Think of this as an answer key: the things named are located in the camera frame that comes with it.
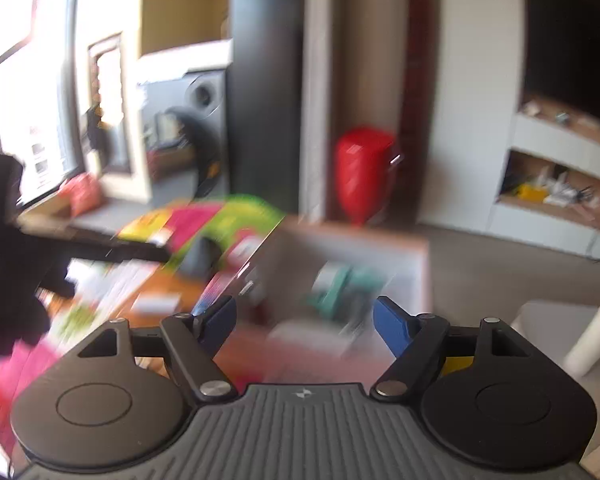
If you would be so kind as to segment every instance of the window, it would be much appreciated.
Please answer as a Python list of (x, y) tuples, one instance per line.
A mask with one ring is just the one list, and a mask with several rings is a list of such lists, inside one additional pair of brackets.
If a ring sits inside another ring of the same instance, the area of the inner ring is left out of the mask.
[(24, 164), (23, 202), (75, 171), (61, 126), (67, 0), (0, 0), (0, 148)]

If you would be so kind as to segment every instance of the yellow object on shelf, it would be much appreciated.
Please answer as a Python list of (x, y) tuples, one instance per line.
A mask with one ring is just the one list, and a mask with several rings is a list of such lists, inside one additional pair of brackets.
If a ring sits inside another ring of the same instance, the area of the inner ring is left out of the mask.
[(516, 196), (521, 200), (542, 203), (549, 196), (549, 192), (544, 187), (536, 187), (525, 183), (518, 186)]

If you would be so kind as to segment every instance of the wooden shelf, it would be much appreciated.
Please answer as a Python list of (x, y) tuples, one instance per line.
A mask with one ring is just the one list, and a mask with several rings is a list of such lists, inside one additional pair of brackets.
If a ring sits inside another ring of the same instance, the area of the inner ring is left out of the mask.
[(583, 206), (560, 207), (552, 204), (530, 202), (511, 195), (500, 195), (498, 202), (600, 230), (600, 213)]
[[(524, 98), (524, 103), (528, 103), (529, 101), (535, 101), (542, 108), (542, 112), (536, 115), (534, 118), (542, 121), (546, 121), (548, 123), (554, 124), (559, 128), (564, 128), (565, 130), (569, 130), (570, 132), (577, 134), (581, 137), (585, 137), (586, 139), (593, 140), (600, 144), (600, 120), (590, 116), (589, 114), (584, 113), (583, 111), (577, 110), (569, 105), (564, 103), (555, 101), (548, 97), (534, 95), (534, 94), (526, 94)], [(566, 112), (571, 116), (571, 122), (569, 124), (560, 124), (555, 121), (555, 116), (559, 112)], [(591, 121), (596, 122), (599, 126), (593, 127), (590, 126), (589, 123)]]

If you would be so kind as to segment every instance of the screw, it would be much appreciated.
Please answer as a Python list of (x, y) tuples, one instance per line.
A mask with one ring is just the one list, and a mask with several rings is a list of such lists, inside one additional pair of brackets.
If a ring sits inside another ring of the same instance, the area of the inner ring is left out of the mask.
[(408, 390), (407, 385), (400, 381), (383, 381), (376, 385), (376, 392), (383, 397), (398, 397)]
[(222, 397), (231, 391), (231, 385), (226, 381), (207, 381), (200, 386), (200, 393), (205, 397)]

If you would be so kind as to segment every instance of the red bag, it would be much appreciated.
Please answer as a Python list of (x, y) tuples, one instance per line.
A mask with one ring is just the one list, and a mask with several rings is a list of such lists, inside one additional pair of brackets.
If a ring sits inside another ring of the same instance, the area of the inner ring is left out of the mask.
[(65, 181), (58, 193), (69, 197), (72, 218), (99, 208), (103, 202), (100, 183), (89, 173), (81, 173)]

